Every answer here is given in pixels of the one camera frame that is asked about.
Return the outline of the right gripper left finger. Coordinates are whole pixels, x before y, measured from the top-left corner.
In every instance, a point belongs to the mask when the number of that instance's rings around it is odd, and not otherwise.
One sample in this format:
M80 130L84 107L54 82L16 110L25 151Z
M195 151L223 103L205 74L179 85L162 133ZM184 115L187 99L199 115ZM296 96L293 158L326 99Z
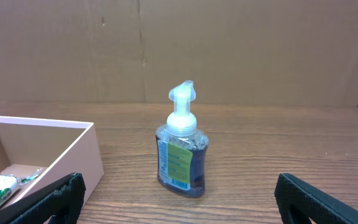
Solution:
M85 192L82 174L68 174L0 210L0 224L76 224Z

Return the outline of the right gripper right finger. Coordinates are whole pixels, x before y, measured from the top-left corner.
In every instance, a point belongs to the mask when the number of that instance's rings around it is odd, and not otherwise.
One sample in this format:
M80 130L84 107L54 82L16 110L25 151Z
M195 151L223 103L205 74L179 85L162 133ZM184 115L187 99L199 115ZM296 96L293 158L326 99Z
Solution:
M290 173L278 176L274 195L286 224L358 224L358 210Z

